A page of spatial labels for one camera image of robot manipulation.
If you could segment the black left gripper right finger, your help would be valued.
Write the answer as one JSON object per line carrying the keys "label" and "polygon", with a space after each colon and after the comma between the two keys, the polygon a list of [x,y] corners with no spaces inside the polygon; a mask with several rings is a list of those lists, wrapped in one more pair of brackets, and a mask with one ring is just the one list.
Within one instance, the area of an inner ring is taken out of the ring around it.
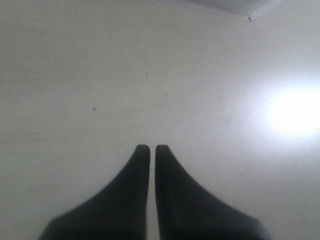
{"label": "black left gripper right finger", "polygon": [[155,197],[162,240],[270,240],[262,223],[197,183],[168,145],[155,149]]}

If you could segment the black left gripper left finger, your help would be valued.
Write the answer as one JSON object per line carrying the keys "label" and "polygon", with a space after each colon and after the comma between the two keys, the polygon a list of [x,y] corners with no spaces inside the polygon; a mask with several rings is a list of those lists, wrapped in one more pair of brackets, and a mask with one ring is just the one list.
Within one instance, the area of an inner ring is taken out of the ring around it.
{"label": "black left gripper left finger", "polygon": [[54,218],[41,240],[145,240],[150,148],[136,146],[116,177],[78,207]]}

